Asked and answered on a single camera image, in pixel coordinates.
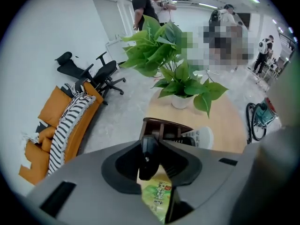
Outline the small orange cushion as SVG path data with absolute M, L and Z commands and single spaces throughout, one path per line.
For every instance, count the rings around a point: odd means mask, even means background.
M 55 127 L 48 127 L 39 133 L 38 142 L 41 144 L 41 149 L 47 153 L 50 153 L 55 131 Z

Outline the green drink bottle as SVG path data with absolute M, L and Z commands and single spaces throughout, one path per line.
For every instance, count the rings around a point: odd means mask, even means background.
M 172 183 L 166 174 L 158 174 L 150 180 L 141 180 L 142 201 L 162 223 L 165 223 L 168 212 Z

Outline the black white striped blanket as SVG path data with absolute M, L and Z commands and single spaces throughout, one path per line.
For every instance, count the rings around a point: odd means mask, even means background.
M 79 123 L 87 109 L 96 101 L 95 96 L 78 94 L 71 99 L 54 132 L 50 148 L 48 175 L 51 175 L 65 164 L 65 151 L 68 140 L 75 126 Z

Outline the black office chair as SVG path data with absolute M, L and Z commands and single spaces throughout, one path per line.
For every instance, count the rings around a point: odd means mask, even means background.
M 95 90 L 105 98 L 109 90 L 116 90 L 121 95 L 124 94 L 124 91 L 115 86 L 115 84 L 119 82 L 126 82 L 126 79 L 123 77 L 114 81 L 111 75 L 117 70 L 117 62 L 112 60 L 109 63 L 105 63 L 103 56 L 106 53 L 104 52 L 100 56 L 96 58 L 96 61 L 100 61 L 102 63 L 102 67 L 96 72 L 95 75 L 91 75 L 89 70 L 93 68 L 94 64 L 89 65 L 87 68 L 81 69 L 74 63 L 74 59 L 72 59 L 71 52 L 65 52 L 60 57 L 56 59 L 59 67 L 57 71 L 66 74 L 68 76 L 77 78 L 77 79 L 89 79 L 91 85 L 95 88 Z

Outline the oval wooden coffee table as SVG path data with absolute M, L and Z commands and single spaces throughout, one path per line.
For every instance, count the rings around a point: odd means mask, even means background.
M 158 98 L 159 94 L 158 90 L 150 99 L 146 117 L 179 123 L 192 129 L 210 127 L 214 136 L 213 150 L 243 152 L 247 145 L 246 129 L 238 109 L 226 93 L 212 102 L 209 116 L 197 110 L 193 100 L 186 108 L 177 109 L 171 104 L 171 96 Z

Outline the teal and orange vacuum cleaner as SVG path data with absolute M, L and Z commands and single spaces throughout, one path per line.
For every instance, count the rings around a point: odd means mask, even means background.
M 277 117 L 278 114 L 275 107 L 268 97 L 265 97 L 264 100 L 258 104 L 252 102 L 248 103 L 246 106 L 246 120 L 248 127 L 247 144 L 251 144 L 252 140 L 257 142 L 261 141 L 267 134 L 268 125 L 270 125 Z M 255 127 L 263 130 L 261 137 L 256 135 Z

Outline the white spotted cloth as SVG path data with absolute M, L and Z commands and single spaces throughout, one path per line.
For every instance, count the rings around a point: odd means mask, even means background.
M 28 142 L 33 142 L 34 144 L 39 144 L 39 133 L 22 133 L 21 145 L 25 148 Z

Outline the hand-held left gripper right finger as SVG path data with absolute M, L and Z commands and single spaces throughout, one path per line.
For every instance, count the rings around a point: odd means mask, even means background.
M 166 223 L 226 225 L 236 194 L 224 191 L 239 154 L 160 140 L 160 163 L 172 183 Z

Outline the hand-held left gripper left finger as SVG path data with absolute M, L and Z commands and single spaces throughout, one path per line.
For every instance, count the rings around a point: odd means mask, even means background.
M 144 204 L 141 195 L 116 191 L 101 174 L 104 160 L 130 145 L 133 142 L 77 156 L 36 185 L 27 195 L 27 201 L 39 210 L 60 183 L 71 182 L 75 188 L 54 222 L 68 225 L 162 225 Z

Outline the black white patterned cushion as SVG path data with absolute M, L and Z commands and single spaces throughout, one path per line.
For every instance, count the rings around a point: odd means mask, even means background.
M 78 94 L 87 94 L 87 92 L 84 88 L 85 82 L 90 83 L 90 79 L 80 79 L 77 82 L 75 82 L 72 86 L 70 86 L 68 83 L 65 83 L 60 88 L 60 90 L 62 92 L 64 92 L 70 98 L 73 98 L 74 96 L 77 96 Z
M 39 121 L 39 124 L 36 128 L 36 133 L 40 133 L 43 130 L 47 129 L 48 127 L 50 127 L 50 125 L 42 120 Z

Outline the white cabinet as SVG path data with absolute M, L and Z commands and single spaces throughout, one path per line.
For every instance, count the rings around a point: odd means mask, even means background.
M 112 60 L 115 60 L 118 64 L 120 64 L 128 60 L 128 56 L 123 48 L 135 46 L 135 42 L 124 42 L 121 39 L 121 36 L 117 35 L 114 40 L 107 42 L 105 46 Z

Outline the brown wooden organizer box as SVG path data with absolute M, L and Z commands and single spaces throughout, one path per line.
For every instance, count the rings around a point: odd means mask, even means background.
M 192 128 L 179 123 L 156 118 L 144 118 L 140 139 L 145 135 L 153 135 L 158 140 L 164 140 L 164 138 L 177 138 L 182 137 L 182 133 L 191 130 Z

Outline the large orange cushion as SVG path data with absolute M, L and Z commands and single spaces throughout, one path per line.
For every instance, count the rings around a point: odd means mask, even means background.
M 53 127 L 57 127 L 70 102 L 71 98 L 56 86 L 46 101 L 38 118 Z

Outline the white remote control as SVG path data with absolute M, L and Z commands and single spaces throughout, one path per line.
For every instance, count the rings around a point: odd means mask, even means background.
M 201 149 L 211 150 L 214 142 L 214 135 L 210 127 L 201 127 L 185 133 L 183 137 L 191 137 L 195 141 L 195 146 Z

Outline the orange sofa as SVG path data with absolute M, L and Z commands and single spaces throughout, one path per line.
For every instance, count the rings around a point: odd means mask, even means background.
M 96 101 L 87 109 L 71 133 L 65 151 L 65 163 L 76 157 L 92 118 L 100 105 L 104 102 L 102 96 L 95 90 L 90 82 L 85 82 L 84 88 L 87 95 L 96 97 Z M 26 147 L 24 148 L 22 146 L 22 148 L 24 150 L 24 160 L 21 162 L 19 175 L 29 183 L 36 185 L 48 175 L 50 153 L 43 151 L 40 143 L 34 144 L 33 142 L 28 142 Z

